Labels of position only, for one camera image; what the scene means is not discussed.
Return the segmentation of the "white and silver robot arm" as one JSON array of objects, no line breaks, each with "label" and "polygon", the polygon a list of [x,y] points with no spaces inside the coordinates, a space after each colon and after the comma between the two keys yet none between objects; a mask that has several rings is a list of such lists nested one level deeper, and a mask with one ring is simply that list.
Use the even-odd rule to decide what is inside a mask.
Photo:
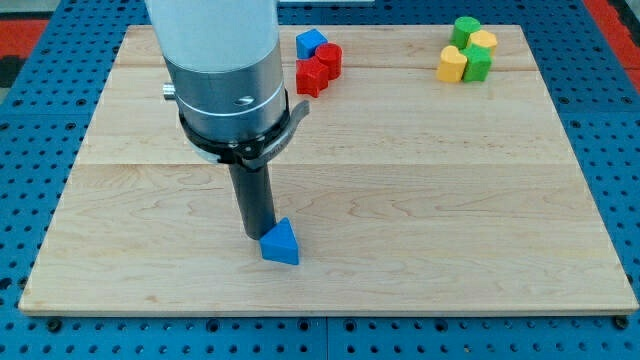
[{"label": "white and silver robot arm", "polygon": [[181,126],[205,159],[276,129],[287,110],[276,0],[147,0]]}]

